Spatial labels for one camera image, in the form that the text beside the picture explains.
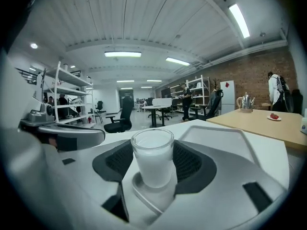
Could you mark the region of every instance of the white refrigerator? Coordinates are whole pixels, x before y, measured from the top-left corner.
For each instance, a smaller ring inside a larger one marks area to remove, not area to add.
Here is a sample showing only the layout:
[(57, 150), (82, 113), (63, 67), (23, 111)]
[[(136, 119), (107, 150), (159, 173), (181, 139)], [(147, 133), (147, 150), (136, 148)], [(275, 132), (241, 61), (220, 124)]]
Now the white refrigerator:
[(221, 115), (225, 113), (229, 113), (235, 110), (236, 104), (236, 89), (235, 89), (235, 82), (225, 81), (220, 82), (221, 90), (223, 90), (223, 97), (221, 100), (222, 108), (221, 108)]

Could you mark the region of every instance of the glass of milk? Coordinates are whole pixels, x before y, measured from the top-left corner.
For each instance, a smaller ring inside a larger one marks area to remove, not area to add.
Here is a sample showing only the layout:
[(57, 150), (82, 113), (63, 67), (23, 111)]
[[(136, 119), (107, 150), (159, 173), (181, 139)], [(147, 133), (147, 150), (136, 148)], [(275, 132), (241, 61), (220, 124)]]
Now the glass of milk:
[(172, 174), (174, 134), (162, 128), (145, 129), (134, 134), (131, 143), (144, 183), (165, 186)]

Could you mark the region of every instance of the person wearing white jacket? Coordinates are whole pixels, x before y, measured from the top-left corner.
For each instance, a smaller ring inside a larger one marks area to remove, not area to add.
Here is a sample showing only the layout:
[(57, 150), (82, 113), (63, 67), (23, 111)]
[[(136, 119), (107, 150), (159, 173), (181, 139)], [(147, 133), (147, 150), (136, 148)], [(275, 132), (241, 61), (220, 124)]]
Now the person wearing white jacket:
[(277, 88), (277, 80), (280, 79), (280, 77), (277, 74), (273, 74), (271, 71), (268, 73), (268, 77), (269, 77), (270, 102), (273, 104), (272, 111), (286, 112), (285, 101), (283, 99), (283, 92), (281, 93)]

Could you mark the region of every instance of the kettle handle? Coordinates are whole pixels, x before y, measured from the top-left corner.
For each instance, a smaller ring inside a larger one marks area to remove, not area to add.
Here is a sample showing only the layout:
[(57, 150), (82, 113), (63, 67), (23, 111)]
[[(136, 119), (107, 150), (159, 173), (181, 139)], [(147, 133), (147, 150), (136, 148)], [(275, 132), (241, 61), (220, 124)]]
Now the kettle handle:
[(238, 106), (238, 108), (241, 108), (241, 101), (242, 101), (243, 97), (238, 97), (236, 100), (236, 105)]

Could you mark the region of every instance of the metal kettle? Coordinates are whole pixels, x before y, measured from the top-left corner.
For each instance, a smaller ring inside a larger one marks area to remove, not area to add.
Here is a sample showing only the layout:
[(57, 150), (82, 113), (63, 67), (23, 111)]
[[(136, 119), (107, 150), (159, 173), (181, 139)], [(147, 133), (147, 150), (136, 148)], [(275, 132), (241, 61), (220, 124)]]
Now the metal kettle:
[(236, 104), (238, 106), (238, 108), (241, 108), (241, 111), (245, 111), (245, 112), (252, 112), (253, 111), (253, 104), (254, 104), (255, 98), (253, 98), (253, 100), (250, 100), (250, 96), (245, 93), (245, 95), (243, 97), (239, 97), (236, 100)]

